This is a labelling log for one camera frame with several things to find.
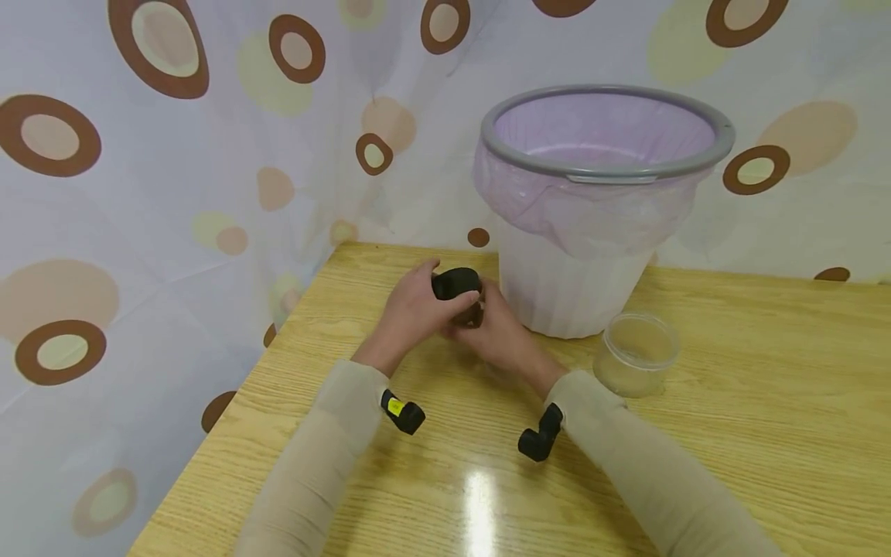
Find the yellow label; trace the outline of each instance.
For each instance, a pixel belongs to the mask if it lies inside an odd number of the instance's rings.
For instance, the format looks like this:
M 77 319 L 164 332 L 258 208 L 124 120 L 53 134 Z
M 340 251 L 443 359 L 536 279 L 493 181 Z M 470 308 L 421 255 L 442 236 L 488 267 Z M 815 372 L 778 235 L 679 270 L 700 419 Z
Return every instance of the yellow label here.
M 391 398 L 387 402 L 387 410 L 394 416 L 398 416 L 402 412 L 403 408 L 405 408 L 405 405 L 403 404 L 403 402 L 396 398 Z

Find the person's left hand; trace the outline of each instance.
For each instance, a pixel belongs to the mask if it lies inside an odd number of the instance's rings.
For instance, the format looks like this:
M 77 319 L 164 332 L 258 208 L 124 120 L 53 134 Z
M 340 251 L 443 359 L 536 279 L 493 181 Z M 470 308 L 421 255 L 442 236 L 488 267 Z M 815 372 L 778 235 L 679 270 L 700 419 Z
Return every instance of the person's left hand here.
M 438 266 L 439 259 L 424 261 L 396 283 L 377 327 L 353 355 L 354 362 L 392 377 L 412 348 L 479 299 L 476 291 L 464 292 L 455 299 L 437 299 L 430 281 Z

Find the table surface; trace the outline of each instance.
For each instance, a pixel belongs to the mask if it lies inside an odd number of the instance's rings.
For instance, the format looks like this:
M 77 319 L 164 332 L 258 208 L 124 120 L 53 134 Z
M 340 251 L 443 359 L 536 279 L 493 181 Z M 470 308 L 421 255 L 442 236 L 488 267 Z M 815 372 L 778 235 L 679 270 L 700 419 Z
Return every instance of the table surface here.
M 402 273 L 434 255 L 441 269 L 497 276 L 493 254 L 338 248 L 130 554 L 231 554 L 331 364 L 372 329 Z M 666 392 L 629 406 L 725 482 L 787 555 L 891 555 L 891 288 L 649 268 L 627 308 L 661 315 L 682 342 Z M 590 368 L 596 338 L 542 341 Z M 517 452 L 541 413 L 521 386 L 436 338 L 392 388 L 428 419 L 414 437 L 383 423 L 325 555 L 656 555 L 565 436 L 544 464 Z

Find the person's right hand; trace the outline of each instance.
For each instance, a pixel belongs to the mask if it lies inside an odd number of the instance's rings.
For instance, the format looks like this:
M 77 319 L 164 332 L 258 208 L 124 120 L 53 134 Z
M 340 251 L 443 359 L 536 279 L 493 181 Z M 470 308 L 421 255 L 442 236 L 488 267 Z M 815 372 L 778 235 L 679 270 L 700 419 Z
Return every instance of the person's right hand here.
M 447 325 L 442 333 L 459 342 L 489 364 L 516 374 L 545 399 L 553 384 L 566 372 L 517 319 L 498 289 L 498 283 L 483 278 L 486 310 L 477 329 Z

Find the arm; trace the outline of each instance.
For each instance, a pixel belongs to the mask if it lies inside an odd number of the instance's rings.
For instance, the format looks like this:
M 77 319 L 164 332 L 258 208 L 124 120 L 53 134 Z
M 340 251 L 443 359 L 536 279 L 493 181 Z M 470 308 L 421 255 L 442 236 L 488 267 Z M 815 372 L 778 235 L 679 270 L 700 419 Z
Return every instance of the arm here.
M 549 372 L 563 428 L 609 477 L 661 555 L 774 557 L 779 548 L 733 494 L 584 370 Z
M 359 456 L 380 425 L 380 399 L 403 357 L 472 306 L 477 292 L 438 300 L 432 259 L 390 293 L 383 316 L 352 357 L 338 361 L 269 473 L 234 557 L 317 557 Z
M 511 312 L 498 285 L 484 280 L 478 329 L 446 337 L 517 374 L 563 412 L 562 428 L 612 481 L 666 557 L 775 557 L 780 550 L 720 482 L 670 437 L 625 408 L 591 374 L 567 373 Z
M 380 425 L 388 381 L 368 365 L 334 365 L 257 496 L 235 557 L 322 554 L 347 478 Z

